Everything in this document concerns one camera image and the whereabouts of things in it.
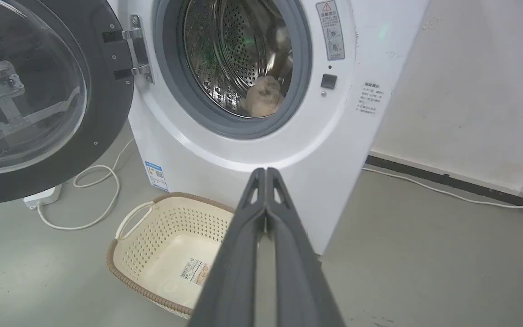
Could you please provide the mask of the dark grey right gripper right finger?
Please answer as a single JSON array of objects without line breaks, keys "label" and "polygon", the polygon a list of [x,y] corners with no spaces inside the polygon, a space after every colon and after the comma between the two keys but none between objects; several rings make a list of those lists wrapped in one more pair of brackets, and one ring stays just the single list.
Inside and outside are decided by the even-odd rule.
[{"label": "dark grey right gripper right finger", "polygon": [[345,325],[284,179],[266,170],[265,210],[275,244],[276,322],[279,327]]}]

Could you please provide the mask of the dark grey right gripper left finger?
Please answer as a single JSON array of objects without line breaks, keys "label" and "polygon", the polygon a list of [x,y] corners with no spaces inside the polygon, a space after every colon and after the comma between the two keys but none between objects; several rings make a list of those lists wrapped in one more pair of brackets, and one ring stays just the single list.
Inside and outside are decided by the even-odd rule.
[{"label": "dark grey right gripper left finger", "polygon": [[253,170],[224,236],[189,327],[253,327],[258,233],[263,227],[264,168]]}]

